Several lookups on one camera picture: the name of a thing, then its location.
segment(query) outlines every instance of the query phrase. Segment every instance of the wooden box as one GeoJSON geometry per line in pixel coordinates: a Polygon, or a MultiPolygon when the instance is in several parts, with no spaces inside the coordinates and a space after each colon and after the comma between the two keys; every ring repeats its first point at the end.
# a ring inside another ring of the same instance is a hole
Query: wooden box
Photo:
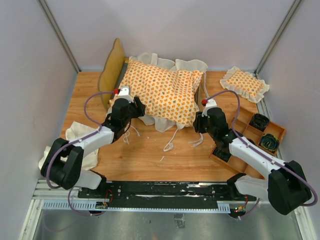
{"type": "MultiPolygon", "coordinates": [[[[258,130],[257,128],[249,125],[252,117],[254,116],[254,113],[251,111],[248,111],[247,109],[240,107],[240,113],[238,118],[236,119],[236,122],[234,124],[234,128],[239,133],[243,134],[248,140],[252,140],[256,146],[258,146],[260,149],[264,150],[268,154],[275,156],[277,154],[277,150],[275,152],[270,152],[263,147],[259,146],[260,140],[264,134],[272,134],[279,140],[279,144],[281,143],[286,129],[277,125],[276,123],[270,121],[268,126],[265,128],[265,130],[262,132],[258,130]]],[[[214,155],[214,150],[216,147],[212,149],[210,158],[213,159],[215,162],[223,165],[224,167],[227,167],[235,174],[237,173],[245,173],[251,177],[263,179],[263,176],[257,172],[254,168],[252,168],[250,165],[248,165],[245,161],[239,159],[236,156],[231,156],[229,160],[226,162],[219,157],[214,155]]]]}

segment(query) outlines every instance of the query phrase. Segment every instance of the gray floor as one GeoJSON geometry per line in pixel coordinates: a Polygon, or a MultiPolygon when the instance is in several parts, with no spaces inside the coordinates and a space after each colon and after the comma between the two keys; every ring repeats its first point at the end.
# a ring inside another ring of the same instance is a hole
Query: gray floor
{"type": "Polygon", "coordinates": [[[177,228],[174,213],[106,212],[78,216],[70,210],[42,211],[34,240],[301,240],[294,213],[280,215],[262,204],[243,220],[227,214],[186,213],[177,228]]]}

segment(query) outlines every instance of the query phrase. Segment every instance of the wooden surface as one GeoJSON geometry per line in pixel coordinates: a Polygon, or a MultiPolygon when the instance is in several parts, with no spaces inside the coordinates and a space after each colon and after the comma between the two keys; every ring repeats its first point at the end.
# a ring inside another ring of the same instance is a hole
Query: wooden surface
{"type": "MultiPolygon", "coordinates": [[[[97,82],[100,72],[80,72],[69,104],[61,137],[73,121],[96,127],[84,115],[84,102],[98,91],[97,82]]],[[[225,72],[207,72],[207,91],[209,95],[223,90],[219,80],[225,72]]],[[[237,99],[232,93],[224,93],[215,98],[218,106],[224,111],[229,122],[235,115],[237,99]]],[[[241,106],[256,113],[254,103],[240,98],[241,106]]],[[[92,98],[88,104],[88,114],[99,122],[105,120],[106,111],[99,96],[92,98]]],[[[191,147],[189,141],[200,138],[193,127],[179,130],[173,140],[174,148],[163,152],[164,146],[172,138],[176,127],[164,133],[157,132],[153,125],[145,126],[139,119],[133,119],[132,125],[140,132],[130,128],[129,145],[123,138],[99,149],[98,166],[93,170],[105,175],[108,180],[123,181],[226,181],[233,172],[220,166],[209,158],[215,145],[214,141],[204,134],[204,141],[197,147],[191,147]]]]}
{"type": "MultiPolygon", "coordinates": [[[[125,52],[121,46],[121,41],[116,38],[113,43],[112,50],[107,57],[104,69],[98,80],[98,90],[100,92],[112,91],[118,81],[122,66],[125,61],[125,52]]],[[[109,100],[111,94],[104,94],[101,96],[103,106],[107,110],[109,108],[109,100]]]]}

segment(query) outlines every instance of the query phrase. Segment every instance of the patterned fabric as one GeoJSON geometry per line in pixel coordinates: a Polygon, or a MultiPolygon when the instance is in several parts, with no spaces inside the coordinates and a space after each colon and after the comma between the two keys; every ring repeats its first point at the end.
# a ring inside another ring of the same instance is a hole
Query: patterned fabric
{"type": "Polygon", "coordinates": [[[248,92],[254,98],[257,97],[260,89],[265,86],[265,84],[258,81],[256,78],[240,70],[237,70],[232,77],[226,81],[226,83],[248,92]]]}
{"type": "Polygon", "coordinates": [[[146,114],[172,120],[184,126],[192,126],[197,105],[194,94],[197,91],[201,71],[169,71],[129,59],[126,73],[120,87],[130,86],[131,95],[138,96],[146,105],[146,114]]]}

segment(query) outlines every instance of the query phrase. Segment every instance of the pillow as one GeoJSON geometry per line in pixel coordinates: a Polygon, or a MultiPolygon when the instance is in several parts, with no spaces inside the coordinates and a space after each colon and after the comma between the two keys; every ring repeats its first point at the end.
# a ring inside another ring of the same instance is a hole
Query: pillow
{"type": "Polygon", "coordinates": [[[228,70],[220,84],[224,89],[235,91],[253,103],[260,102],[265,97],[263,94],[269,90],[264,80],[256,79],[251,73],[243,72],[236,66],[228,70]]]}
{"type": "Polygon", "coordinates": [[[138,96],[146,105],[147,115],[189,127],[195,120],[197,104],[194,94],[202,75],[199,70],[170,71],[130,58],[120,87],[131,87],[131,95],[138,96]]]}

